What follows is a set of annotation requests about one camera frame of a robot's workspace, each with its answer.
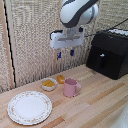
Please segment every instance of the wall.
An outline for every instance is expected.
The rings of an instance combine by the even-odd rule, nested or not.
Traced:
[[[12,61],[7,37],[7,26],[2,0],[0,0],[0,93],[14,88]]]

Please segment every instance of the mug handle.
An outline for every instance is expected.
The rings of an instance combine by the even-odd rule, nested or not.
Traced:
[[[74,95],[74,96],[77,96],[78,95],[78,93],[81,91],[81,85],[77,82],[77,84],[75,85],[76,87],[78,87],[78,88],[80,88],[80,90]]]

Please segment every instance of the wooden table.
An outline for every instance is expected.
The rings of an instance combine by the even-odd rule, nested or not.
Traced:
[[[59,84],[54,91],[46,92],[41,81],[5,92],[0,95],[0,128],[109,128],[128,101],[128,75],[115,81],[92,72],[85,65],[59,74],[79,81],[82,90],[78,96],[65,97],[64,85]],[[42,123],[23,126],[9,118],[9,101],[24,91],[42,92],[51,99],[53,110]]]

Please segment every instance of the small bowl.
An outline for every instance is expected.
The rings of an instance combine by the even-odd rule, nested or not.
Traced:
[[[44,85],[42,85],[42,82],[44,82],[44,81],[46,81],[46,80],[51,80],[52,82],[54,82],[54,86],[52,86],[52,87],[47,87],[47,86],[44,86]],[[52,91],[52,90],[54,90],[55,89],[55,87],[56,87],[56,85],[57,85],[57,82],[56,82],[56,80],[55,79],[52,79],[52,78],[44,78],[44,79],[42,79],[42,81],[41,81],[41,85],[42,85],[42,88],[45,90],[45,91]]]

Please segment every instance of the plate pattern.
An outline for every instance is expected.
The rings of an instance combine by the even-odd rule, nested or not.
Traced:
[[[46,104],[46,109],[40,114],[39,117],[32,119],[25,119],[16,113],[15,106],[18,103],[18,101],[20,101],[22,98],[26,98],[30,96],[40,98]],[[36,91],[27,91],[20,93],[16,95],[8,104],[8,115],[10,116],[10,118],[16,123],[23,125],[33,125],[42,122],[50,115],[51,110],[52,110],[52,103],[50,99],[45,94]]]

